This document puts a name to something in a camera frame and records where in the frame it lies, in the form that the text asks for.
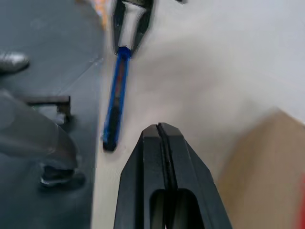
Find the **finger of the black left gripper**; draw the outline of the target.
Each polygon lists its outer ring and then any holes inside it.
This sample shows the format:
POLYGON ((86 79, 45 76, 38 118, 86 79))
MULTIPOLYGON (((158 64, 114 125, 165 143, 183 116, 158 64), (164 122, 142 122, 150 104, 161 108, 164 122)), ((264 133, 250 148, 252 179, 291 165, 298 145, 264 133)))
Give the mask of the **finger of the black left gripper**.
POLYGON ((118 53, 126 6, 122 0, 115 0, 112 12, 112 46, 114 53, 118 53))
POLYGON ((141 45, 142 39, 150 27, 150 20, 153 12, 153 0, 132 0, 134 5, 143 8, 144 12, 137 20, 136 30, 133 36, 131 55, 134 55, 141 45))

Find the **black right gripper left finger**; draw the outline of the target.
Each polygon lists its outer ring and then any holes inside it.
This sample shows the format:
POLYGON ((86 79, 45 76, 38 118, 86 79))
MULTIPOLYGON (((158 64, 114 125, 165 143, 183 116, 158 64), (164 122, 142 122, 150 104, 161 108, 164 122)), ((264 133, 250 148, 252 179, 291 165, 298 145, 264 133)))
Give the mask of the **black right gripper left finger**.
POLYGON ((121 172, 113 229, 172 229, 168 123, 145 128, 121 172))

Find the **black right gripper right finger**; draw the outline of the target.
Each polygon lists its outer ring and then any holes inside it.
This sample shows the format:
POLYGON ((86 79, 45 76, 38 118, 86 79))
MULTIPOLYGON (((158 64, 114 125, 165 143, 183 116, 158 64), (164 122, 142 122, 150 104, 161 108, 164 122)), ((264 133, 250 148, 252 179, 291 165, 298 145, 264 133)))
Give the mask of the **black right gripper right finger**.
POLYGON ((173 202, 168 229, 233 229, 211 172, 185 140, 181 131, 159 123, 173 202))

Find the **blue box cutter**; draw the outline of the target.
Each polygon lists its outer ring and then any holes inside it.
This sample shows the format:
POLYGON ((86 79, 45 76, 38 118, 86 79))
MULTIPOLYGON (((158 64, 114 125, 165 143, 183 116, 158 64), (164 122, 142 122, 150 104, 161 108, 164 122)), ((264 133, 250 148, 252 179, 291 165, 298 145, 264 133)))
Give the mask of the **blue box cutter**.
POLYGON ((131 50, 126 46, 119 47, 102 135, 106 152, 113 152, 118 144, 130 58, 131 50))

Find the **brown cardboard box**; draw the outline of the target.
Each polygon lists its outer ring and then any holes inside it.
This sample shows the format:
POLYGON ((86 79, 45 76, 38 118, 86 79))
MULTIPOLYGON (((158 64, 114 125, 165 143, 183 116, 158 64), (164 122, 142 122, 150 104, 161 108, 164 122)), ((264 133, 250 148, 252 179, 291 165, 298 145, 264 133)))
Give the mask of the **brown cardboard box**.
POLYGON ((305 173, 305 124, 277 111, 238 141, 218 178, 233 229, 293 229, 305 173))

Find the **red tape patch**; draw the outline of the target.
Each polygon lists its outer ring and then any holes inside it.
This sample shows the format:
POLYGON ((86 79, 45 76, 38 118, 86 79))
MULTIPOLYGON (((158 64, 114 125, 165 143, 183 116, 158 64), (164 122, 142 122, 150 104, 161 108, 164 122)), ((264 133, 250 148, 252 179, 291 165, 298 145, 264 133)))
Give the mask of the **red tape patch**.
POLYGON ((305 229, 305 173, 302 176, 299 197, 300 199, 298 201, 298 209, 293 229, 305 229))

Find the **dark rounded shape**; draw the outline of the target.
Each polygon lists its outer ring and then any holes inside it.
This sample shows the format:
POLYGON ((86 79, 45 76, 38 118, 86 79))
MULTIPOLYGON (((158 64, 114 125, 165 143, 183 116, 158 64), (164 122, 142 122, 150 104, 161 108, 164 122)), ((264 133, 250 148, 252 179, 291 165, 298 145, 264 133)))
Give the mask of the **dark rounded shape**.
POLYGON ((79 188, 78 149, 55 122, 0 89, 0 153, 41 164, 44 187, 79 188))
POLYGON ((0 72, 16 73, 29 64, 28 56, 21 52, 0 51, 0 72))

